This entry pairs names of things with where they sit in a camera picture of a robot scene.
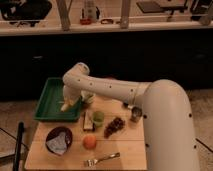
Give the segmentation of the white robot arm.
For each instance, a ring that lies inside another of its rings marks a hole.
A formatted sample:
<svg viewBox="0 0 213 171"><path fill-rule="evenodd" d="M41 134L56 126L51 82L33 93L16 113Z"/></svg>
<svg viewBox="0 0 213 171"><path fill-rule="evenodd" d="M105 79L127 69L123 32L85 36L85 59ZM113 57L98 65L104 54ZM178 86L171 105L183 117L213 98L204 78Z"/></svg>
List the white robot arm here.
<svg viewBox="0 0 213 171"><path fill-rule="evenodd" d="M64 104L75 104L82 91L93 92L142 110L148 171L200 171L191 104L176 82L132 82L89 75L84 63L62 77Z"/></svg>

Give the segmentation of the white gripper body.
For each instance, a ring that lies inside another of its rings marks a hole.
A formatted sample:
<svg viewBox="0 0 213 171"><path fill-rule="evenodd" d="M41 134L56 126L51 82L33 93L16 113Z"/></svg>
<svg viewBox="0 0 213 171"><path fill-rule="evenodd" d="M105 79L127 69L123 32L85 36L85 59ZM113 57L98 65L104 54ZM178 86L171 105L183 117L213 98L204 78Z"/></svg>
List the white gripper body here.
<svg viewBox="0 0 213 171"><path fill-rule="evenodd" d="M81 96L81 90L64 86L63 87L63 97L64 97L64 102L66 104L75 104L79 97Z"/></svg>

